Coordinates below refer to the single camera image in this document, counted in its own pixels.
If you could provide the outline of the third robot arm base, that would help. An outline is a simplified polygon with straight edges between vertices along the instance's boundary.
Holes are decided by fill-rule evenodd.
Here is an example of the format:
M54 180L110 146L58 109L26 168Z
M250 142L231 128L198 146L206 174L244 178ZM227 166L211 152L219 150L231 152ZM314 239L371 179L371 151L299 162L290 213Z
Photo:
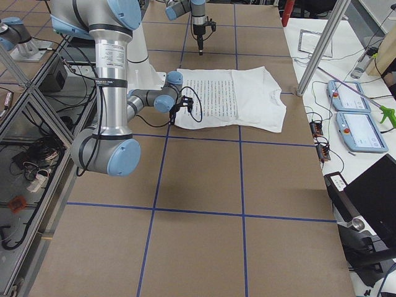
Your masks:
M38 62L52 44L51 41L34 40L18 17L1 19L1 45L11 52L15 61Z

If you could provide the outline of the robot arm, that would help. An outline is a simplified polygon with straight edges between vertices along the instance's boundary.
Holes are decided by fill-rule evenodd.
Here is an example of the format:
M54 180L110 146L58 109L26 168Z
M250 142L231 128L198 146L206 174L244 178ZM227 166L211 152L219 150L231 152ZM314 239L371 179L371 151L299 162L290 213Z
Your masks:
M176 20L178 17L191 13L192 34L197 40L198 52L202 56L204 53L204 35L206 34L207 16L204 0L181 0L165 1L165 13L169 20Z
M98 123L73 140L72 159L82 170L127 176L141 153L128 122L146 106L175 109L183 76L159 76L148 62L138 1L53 1L51 7L57 32L95 42Z

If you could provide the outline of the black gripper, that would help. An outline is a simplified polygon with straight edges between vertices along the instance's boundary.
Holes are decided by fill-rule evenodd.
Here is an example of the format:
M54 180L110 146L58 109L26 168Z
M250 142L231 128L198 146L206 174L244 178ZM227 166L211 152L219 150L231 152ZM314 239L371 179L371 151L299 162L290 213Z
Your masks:
M199 49L199 55L202 56L204 53L204 41L203 36L205 35L205 25L192 25L193 35L196 37L197 45Z
M170 116L169 125L174 125L175 119L176 119L176 113L180 110L180 108L182 106L183 106L183 104L180 102L180 103L175 104L172 107L171 113L169 114L169 116Z

